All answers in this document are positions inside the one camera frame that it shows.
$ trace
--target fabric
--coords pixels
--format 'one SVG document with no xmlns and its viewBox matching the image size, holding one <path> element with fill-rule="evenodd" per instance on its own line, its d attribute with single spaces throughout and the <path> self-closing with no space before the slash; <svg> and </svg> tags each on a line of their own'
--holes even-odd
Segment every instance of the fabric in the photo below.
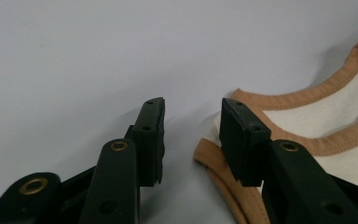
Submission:
<svg viewBox="0 0 358 224">
<path fill-rule="evenodd" d="M 358 44 L 343 66 L 320 85 L 284 95 L 241 89 L 231 99 L 246 104 L 272 131 L 271 138 L 303 145 L 325 171 L 358 185 Z M 229 170 L 219 141 L 220 115 L 200 140 L 194 160 L 225 197 L 238 223 L 269 223 L 257 188 L 244 188 Z"/>
</svg>

